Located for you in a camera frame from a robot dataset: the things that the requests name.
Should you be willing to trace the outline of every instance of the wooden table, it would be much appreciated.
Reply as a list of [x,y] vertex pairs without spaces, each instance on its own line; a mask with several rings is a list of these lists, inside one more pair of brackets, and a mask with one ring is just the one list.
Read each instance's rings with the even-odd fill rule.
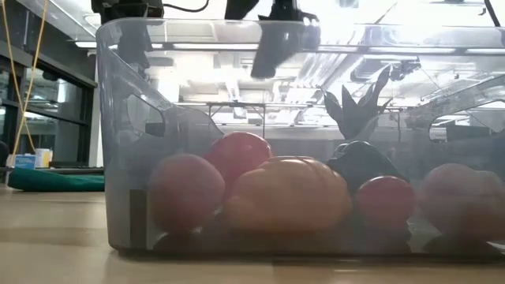
[[0,189],[0,283],[504,283],[505,267],[169,263],[120,257],[107,244],[102,193]]

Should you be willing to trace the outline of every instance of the yellow cable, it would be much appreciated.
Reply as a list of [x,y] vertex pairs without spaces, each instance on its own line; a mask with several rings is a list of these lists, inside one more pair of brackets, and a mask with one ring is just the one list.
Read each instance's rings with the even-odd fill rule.
[[[16,86],[16,93],[17,93],[17,98],[20,102],[20,107],[21,108],[21,123],[20,123],[20,128],[17,130],[17,135],[16,135],[16,142],[14,143],[14,149],[13,149],[13,155],[17,153],[17,148],[19,146],[19,140],[21,137],[21,130],[23,129],[23,125],[27,129],[27,134],[28,134],[28,139],[30,140],[30,144],[32,146],[32,150],[35,152],[35,147],[33,145],[32,137],[30,135],[30,132],[28,130],[28,123],[26,122],[26,118],[24,116],[24,113],[26,112],[26,109],[28,107],[28,101],[30,98],[30,94],[32,93],[32,88],[33,88],[33,79],[35,78],[35,72],[36,72],[36,67],[37,67],[37,62],[39,60],[39,52],[40,52],[40,44],[42,43],[42,35],[44,31],[44,25],[46,24],[46,11],[47,11],[47,4],[49,3],[49,0],[44,1],[44,7],[43,7],[43,15],[42,15],[42,23],[40,25],[40,32],[39,32],[39,40],[37,42],[37,48],[35,52],[35,57],[33,60],[33,67],[32,67],[32,77],[30,78],[30,85],[28,86],[28,92],[26,93],[26,100],[24,101],[24,106],[22,106],[22,101],[21,101],[21,94],[19,91],[19,86],[17,84],[16,80],[16,71],[14,69],[14,59],[12,55],[12,47],[10,45],[10,34],[9,34],[9,25],[7,24],[7,11],[6,11],[6,0],[3,1],[2,5],[2,12],[3,12],[3,18],[4,18],[4,24],[6,26],[6,37],[7,37],[7,46],[9,48],[9,56],[10,56],[10,65],[13,70],[13,75],[14,75],[14,85]],[[13,158],[10,160],[10,166],[15,166],[16,165],[16,159]]]

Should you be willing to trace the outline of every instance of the transparent plastic bin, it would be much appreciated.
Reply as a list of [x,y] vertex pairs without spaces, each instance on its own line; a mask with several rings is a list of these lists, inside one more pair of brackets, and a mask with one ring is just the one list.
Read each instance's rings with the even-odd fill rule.
[[105,24],[97,43],[110,245],[217,258],[499,259],[504,35]]

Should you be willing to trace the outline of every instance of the green mat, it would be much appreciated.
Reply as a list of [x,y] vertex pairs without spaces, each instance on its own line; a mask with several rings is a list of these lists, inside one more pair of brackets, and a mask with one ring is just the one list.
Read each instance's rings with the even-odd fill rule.
[[103,176],[62,175],[16,168],[10,173],[8,186],[25,192],[102,192],[105,181]]

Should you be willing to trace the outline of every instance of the eggplant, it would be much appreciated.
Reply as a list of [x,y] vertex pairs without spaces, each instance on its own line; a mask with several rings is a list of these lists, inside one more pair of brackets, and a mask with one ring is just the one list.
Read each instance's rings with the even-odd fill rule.
[[364,141],[354,141],[345,147],[338,146],[327,165],[347,181],[351,196],[365,182],[381,176],[393,176],[409,182],[386,156]]

